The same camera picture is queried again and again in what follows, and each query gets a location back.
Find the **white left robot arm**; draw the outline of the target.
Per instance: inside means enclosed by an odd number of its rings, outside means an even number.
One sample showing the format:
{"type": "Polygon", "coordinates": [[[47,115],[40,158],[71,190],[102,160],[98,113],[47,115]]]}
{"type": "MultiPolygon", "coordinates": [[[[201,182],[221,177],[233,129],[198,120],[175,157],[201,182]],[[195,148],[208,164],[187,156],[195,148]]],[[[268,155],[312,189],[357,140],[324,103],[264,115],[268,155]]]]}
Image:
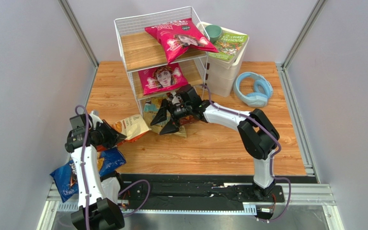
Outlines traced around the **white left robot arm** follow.
{"type": "Polygon", "coordinates": [[[65,150],[75,165],[78,183],[78,210],[71,222],[78,230],[120,230],[125,220],[118,206],[122,180],[117,172],[107,173],[102,180],[97,165],[98,149],[110,149],[126,138],[105,120],[90,114],[70,118],[65,150]]]}

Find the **tan kettle chips bag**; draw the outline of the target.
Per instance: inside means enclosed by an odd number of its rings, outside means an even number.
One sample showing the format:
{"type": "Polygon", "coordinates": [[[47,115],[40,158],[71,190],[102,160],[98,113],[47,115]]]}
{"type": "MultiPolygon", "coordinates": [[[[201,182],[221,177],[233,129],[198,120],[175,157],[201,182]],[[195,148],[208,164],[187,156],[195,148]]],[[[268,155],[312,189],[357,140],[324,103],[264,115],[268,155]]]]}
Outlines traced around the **tan kettle chips bag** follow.
{"type": "Polygon", "coordinates": [[[144,107],[143,107],[143,118],[148,125],[148,127],[151,129],[152,132],[159,134],[161,129],[166,125],[166,123],[170,120],[170,113],[167,112],[167,120],[164,122],[161,122],[159,124],[156,124],[154,126],[151,126],[150,123],[157,114],[161,101],[163,99],[167,99],[166,94],[162,94],[156,97],[151,97],[146,99],[144,107]]]}

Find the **pink Real chips bag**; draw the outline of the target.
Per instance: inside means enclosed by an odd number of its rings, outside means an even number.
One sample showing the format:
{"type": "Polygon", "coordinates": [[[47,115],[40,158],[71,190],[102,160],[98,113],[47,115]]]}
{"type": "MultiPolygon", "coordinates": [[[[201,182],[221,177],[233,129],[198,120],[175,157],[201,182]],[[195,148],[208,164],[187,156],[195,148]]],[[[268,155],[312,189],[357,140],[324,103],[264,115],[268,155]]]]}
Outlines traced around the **pink Real chips bag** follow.
{"type": "Polygon", "coordinates": [[[162,46],[167,63],[174,62],[190,48],[217,53],[218,49],[196,27],[191,18],[162,23],[145,28],[162,46]]]}
{"type": "Polygon", "coordinates": [[[144,95],[171,91],[188,84],[178,63],[140,70],[138,76],[144,95]]]}

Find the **cream orange chips bag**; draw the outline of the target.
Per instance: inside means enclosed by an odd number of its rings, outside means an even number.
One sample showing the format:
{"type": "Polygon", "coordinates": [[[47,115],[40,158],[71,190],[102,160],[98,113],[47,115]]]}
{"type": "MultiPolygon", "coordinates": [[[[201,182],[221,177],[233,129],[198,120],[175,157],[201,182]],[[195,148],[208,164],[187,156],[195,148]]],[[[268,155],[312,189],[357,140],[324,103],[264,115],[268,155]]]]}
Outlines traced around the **cream orange chips bag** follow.
{"type": "Polygon", "coordinates": [[[110,147],[105,147],[103,144],[97,147],[97,151],[105,151],[111,148],[118,147],[125,142],[135,142],[147,132],[151,131],[151,128],[146,124],[144,118],[140,114],[132,115],[117,122],[108,123],[104,119],[103,124],[107,124],[111,127],[111,131],[115,131],[118,135],[116,143],[110,147]]]}

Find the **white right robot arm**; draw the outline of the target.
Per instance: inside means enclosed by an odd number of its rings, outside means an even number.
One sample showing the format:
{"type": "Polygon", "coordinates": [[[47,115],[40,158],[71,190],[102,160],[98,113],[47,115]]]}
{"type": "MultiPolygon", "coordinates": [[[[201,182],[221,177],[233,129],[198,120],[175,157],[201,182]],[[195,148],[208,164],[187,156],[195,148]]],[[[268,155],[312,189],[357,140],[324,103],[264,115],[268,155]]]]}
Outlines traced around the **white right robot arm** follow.
{"type": "Polygon", "coordinates": [[[166,122],[160,135],[176,133],[180,127],[195,121],[222,125],[238,131],[246,151],[253,157],[255,186],[259,198],[270,195],[274,186],[273,154],[279,133],[260,109],[238,111],[221,106],[210,98],[201,99],[190,84],[176,91],[174,99],[163,99],[151,125],[166,122]]]}

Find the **red Doritos bag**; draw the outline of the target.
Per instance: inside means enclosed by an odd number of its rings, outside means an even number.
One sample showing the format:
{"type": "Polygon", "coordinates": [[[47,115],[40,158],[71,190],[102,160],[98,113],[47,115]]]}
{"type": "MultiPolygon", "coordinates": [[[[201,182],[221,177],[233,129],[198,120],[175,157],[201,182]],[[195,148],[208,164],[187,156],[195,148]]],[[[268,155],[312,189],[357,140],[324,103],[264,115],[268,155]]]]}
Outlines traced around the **red Doritos bag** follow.
{"type": "Polygon", "coordinates": [[[201,97],[196,90],[178,90],[167,93],[167,99],[163,101],[164,114],[170,113],[170,121],[167,125],[179,128],[202,119],[199,108],[202,104],[201,97]]]}

